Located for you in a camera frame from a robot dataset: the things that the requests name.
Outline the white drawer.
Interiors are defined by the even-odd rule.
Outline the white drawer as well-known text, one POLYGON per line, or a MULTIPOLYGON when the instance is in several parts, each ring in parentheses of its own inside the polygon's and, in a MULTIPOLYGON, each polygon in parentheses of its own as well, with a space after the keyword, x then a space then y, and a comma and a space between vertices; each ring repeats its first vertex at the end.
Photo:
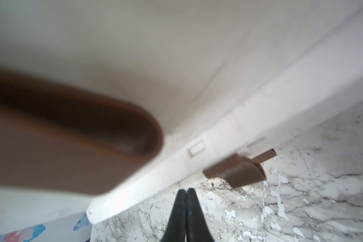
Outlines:
POLYGON ((107 220, 230 155, 254 157, 363 101, 363 6, 272 82, 166 159, 90 204, 107 220))
POLYGON ((0 1, 0 185, 98 195, 150 169, 363 1, 0 1))

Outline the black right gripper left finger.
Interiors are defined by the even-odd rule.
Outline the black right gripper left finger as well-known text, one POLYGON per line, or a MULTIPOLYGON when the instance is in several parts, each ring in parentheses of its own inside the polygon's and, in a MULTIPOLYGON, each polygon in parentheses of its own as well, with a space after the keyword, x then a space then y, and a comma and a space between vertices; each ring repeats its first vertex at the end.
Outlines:
POLYGON ((184 242, 187 224, 187 193, 178 190, 171 215, 161 242, 184 242))

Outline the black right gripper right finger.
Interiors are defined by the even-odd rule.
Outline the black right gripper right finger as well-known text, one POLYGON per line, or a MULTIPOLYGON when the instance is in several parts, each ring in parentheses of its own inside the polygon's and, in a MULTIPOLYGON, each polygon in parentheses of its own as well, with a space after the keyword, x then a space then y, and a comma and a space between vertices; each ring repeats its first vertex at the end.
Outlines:
POLYGON ((214 242, 195 189, 187 190, 187 242, 214 242))

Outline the white bottom drawer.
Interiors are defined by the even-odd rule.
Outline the white bottom drawer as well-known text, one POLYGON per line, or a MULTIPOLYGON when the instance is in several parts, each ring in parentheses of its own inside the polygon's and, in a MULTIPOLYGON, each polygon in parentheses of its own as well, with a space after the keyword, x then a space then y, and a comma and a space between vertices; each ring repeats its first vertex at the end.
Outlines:
POLYGON ((90 204, 107 220, 230 155, 254 157, 363 101, 363 6, 272 82, 166 159, 90 204))

